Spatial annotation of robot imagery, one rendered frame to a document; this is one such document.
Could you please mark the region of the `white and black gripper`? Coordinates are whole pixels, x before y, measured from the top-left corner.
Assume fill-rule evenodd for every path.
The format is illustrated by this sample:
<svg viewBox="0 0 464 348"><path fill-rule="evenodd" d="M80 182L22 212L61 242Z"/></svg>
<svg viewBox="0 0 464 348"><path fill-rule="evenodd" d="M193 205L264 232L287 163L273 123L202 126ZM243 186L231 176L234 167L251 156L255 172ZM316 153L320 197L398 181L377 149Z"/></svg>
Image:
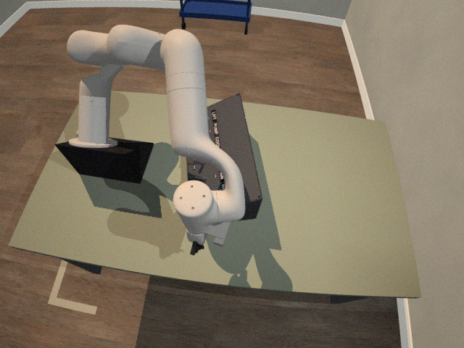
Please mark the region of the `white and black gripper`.
<svg viewBox="0 0 464 348"><path fill-rule="evenodd" d="M190 254L195 255L200 249L204 249L204 242L207 237L206 233L195 234L186 230L187 238L190 242L193 242ZM199 250L198 250L199 249Z"/></svg>

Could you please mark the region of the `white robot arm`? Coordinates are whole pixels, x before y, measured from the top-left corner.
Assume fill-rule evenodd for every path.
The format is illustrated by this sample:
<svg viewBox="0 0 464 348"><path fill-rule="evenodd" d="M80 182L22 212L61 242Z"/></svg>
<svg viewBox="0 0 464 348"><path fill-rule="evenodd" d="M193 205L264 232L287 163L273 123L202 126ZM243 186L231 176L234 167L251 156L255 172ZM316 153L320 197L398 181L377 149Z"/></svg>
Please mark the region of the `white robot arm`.
<svg viewBox="0 0 464 348"><path fill-rule="evenodd" d="M214 244L223 247L231 221L245 214L244 183L236 163L209 135L204 57L198 39L181 29L165 35L116 25L109 33L75 31L67 41L67 52L75 62L102 66L99 73L80 82L77 138L69 140L73 146L117 146L116 140L108 141L111 90L124 66L165 71L173 151L211 163L225 182L224 189L210 190L201 181L186 181L175 190L173 204L190 232L214 236Z"/></svg>

